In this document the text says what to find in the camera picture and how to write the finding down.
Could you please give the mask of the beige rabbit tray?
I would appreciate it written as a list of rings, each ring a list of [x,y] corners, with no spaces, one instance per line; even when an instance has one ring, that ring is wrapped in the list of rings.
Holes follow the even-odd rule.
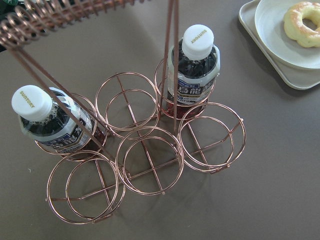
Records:
[[[290,88],[300,91],[319,86],[320,71],[318,69],[298,69],[294,66],[288,66],[277,60],[274,56],[271,56],[265,49],[259,40],[255,27],[255,13],[258,4],[258,0],[252,0],[243,4],[238,12],[238,19],[254,44],[259,48],[259,51],[263,53],[264,57],[280,76],[281,81]]]

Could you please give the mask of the white plate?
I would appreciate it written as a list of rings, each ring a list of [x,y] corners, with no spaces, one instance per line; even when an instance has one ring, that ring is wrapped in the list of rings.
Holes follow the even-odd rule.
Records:
[[[303,70],[320,69],[320,49],[304,48],[290,39],[284,30],[284,15],[298,0],[261,0],[254,24],[267,52],[282,63]]]

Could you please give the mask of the tea bottle rear left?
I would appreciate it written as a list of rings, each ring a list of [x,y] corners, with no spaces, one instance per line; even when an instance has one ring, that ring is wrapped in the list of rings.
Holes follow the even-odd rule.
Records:
[[[11,106],[18,114],[22,133],[48,152],[69,154],[78,150],[99,150],[96,143],[40,87],[20,87],[12,96]]]

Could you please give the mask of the tea bottle rear right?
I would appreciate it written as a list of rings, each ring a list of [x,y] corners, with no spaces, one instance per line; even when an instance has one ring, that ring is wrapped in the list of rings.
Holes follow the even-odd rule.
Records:
[[[178,43],[178,119],[190,105],[200,103],[211,94],[220,68],[220,50],[214,45],[213,31],[202,24],[187,28]]]

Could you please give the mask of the tea bottle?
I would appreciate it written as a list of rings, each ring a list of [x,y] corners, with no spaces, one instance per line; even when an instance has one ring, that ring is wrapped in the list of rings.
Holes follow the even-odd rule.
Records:
[[[200,103],[211,94],[220,68],[220,50],[214,45],[213,31],[202,24],[187,28],[178,43],[178,119],[190,105]]]
[[[99,150],[96,143],[40,87],[20,87],[12,96],[11,106],[18,114],[22,133],[48,152],[69,154],[78,150]]]

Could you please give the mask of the glazed donut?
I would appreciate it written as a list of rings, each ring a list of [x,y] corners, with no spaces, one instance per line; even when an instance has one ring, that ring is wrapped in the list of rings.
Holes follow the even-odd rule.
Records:
[[[316,29],[304,24],[311,21]],[[292,5],[283,17],[286,35],[304,48],[320,47],[320,4],[318,2],[301,1]]]

